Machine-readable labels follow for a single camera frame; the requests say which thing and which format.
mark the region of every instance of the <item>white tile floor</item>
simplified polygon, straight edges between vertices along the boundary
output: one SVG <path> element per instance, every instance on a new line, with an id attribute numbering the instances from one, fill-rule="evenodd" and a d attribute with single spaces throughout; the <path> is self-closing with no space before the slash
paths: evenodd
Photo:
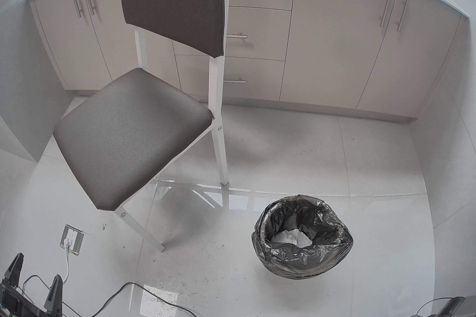
<path id="1" fill-rule="evenodd" d="M 431 300 L 431 216 L 406 125 L 241 106 L 224 106 L 223 119 L 231 189 L 219 187 L 206 136 L 161 175 L 157 191 L 149 184 L 127 205 L 163 253 L 94 208 L 51 139 L 11 228 L 9 257 L 25 254 L 21 279 L 64 275 L 59 240 L 68 223 L 87 233 L 64 288 L 83 316 L 127 281 L 176 294 L 199 317 L 409 317 Z M 328 202 L 355 240 L 339 265 L 307 280 L 269 273 L 250 239 L 264 207 L 296 193 Z M 27 294 L 42 305 L 47 290 L 33 279 Z M 187 315 L 147 311 L 141 300 L 142 291 L 128 288 L 100 316 Z"/>

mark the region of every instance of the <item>chair backrest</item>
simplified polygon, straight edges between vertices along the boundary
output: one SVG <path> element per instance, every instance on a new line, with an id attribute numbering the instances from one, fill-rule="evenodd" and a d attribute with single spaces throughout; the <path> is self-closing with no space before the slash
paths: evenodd
<path id="1" fill-rule="evenodd" d="M 128 24 L 224 55 L 225 0 L 122 0 L 122 10 Z"/>

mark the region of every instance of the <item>gray wall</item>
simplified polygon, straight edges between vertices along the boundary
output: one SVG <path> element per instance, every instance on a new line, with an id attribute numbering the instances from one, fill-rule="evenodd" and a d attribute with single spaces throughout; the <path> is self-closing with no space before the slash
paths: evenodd
<path id="1" fill-rule="evenodd" d="M 0 0 L 0 149 L 38 161 L 73 97 L 59 82 L 26 0 Z"/>
<path id="2" fill-rule="evenodd" d="M 443 81 L 410 124 L 433 219 L 435 297 L 476 294 L 476 0 L 454 1 L 471 18 Z"/>

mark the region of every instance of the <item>trash can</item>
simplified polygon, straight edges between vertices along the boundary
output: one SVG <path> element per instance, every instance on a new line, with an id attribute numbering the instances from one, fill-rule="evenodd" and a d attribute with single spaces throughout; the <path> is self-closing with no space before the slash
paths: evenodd
<path id="1" fill-rule="evenodd" d="M 273 241 L 278 233 L 291 231 L 285 235 L 292 235 L 296 229 L 312 241 L 311 245 L 300 248 Z M 291 279 L 312 278 L 329 271 L 354 244 L 348 228 L 330 206 L 305 195 L 284 197 L 268 205 L 256 222 L 251 240 L 266 269 Z"/>

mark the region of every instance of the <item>chair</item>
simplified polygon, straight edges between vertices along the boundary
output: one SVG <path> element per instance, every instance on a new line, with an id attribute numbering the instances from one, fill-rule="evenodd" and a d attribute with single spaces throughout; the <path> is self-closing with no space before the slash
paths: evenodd
<path id="1" fill-rule="evenodd" d="M 134 25 L 139 67 L 92 95 L 55 126 L 58 147 L 100 210 L 114 211 L 156 249 L 152 235 L 124 209 L 151 179 L 209 131 L 220 182 L 228 183 L 221 103 L 229 0 L 122 0 Z M 144 31 L 210 56 L 208 108 L 147 72 Z"/>

